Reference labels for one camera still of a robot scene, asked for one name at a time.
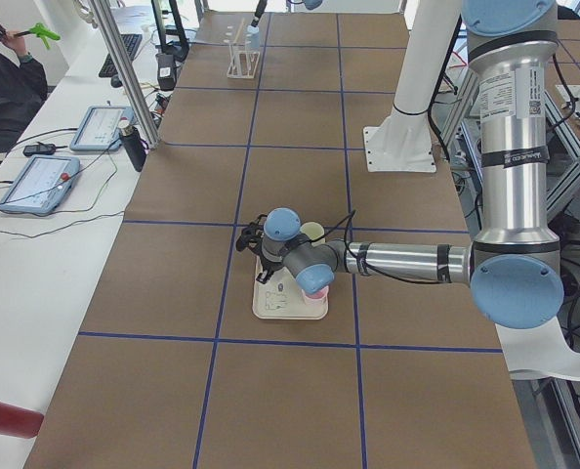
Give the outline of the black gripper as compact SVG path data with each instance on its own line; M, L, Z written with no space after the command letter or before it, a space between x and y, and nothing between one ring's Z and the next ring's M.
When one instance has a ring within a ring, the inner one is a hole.
M248 225L248 247L260 259L262 271L256 275L256 281L267 283L271 277L282 270L283 256L286 242L290 240L289 234L283 234L281 230L267 231L265 226L257 222Z
M251 27L258 27L259 26L259 22L266 10L268 4L268 0L259 0L256 10L254 12L253 15L253 19L251 20L250 26Z

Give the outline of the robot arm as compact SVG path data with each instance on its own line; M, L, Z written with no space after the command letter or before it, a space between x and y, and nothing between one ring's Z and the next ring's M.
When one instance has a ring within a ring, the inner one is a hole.
M372 172L426 172L435 134L431 108L460 28L479 81L481 206L467 247L315 241L298 215L277 208L245 228L238 250L260 261L259 282L290 272L307 293L338 272L410 284L467 285L478 310L499 327L515 379L580 382L580 353L557 315L564 302L560 241L547 217L545 69L558 46L553 1L420 3L390 115L364 129Z
M309 11L318 8L323 3L322 0L303 0L299 1L299 4L303 4ZM253 18L251 20L250 26L257 27L259 22L262 18L262 15L265 12L267 7L268 1L267 0L259 0L256 10L253 14Z

